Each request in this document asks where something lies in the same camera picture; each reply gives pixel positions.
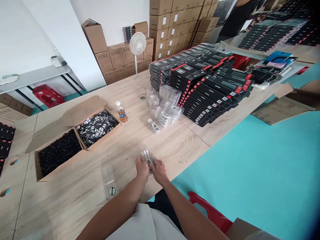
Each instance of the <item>plastic water bottle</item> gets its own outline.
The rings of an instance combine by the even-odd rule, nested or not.
[[[126,112],[124,111],[124,106],[119,101],[116,102],[116,105],[117,105],[116,109],[117,109],[118,114],[120,116],[120,121],[121,122],[128,121],[128,117],[126,115]]]

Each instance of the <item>person's right hand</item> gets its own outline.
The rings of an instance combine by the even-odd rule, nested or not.
[[[156,166],[150,164],[154,179],[163,187],[164,184],[170,182],[167,177],[167,171],[164,163],[161,160],[155,160]]]

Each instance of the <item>electric fan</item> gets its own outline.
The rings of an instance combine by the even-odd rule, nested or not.
[[[142,32],[135,33],[130,40],[130,51],[134,55],[134,66],[136,68],[136,74],[138,74],[137,67],[137,55],[143,53],[146,48],[147,40]]]

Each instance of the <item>fan pole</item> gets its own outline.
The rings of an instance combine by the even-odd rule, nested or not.
[[[136,74],[138,74],[137,55],[134,55],[134,67],[136,68]]]

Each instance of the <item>hand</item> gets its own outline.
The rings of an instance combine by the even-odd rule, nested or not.
[[[150,164],[154,179],[163,187],[167,182],[170,182],[167,177],[167,171],[164,163],[161,160],[155,160],[156,166]]]
[[[137,177],[148,180],[149,167],[146,162],[142,162],[140,156],[136,159]]]

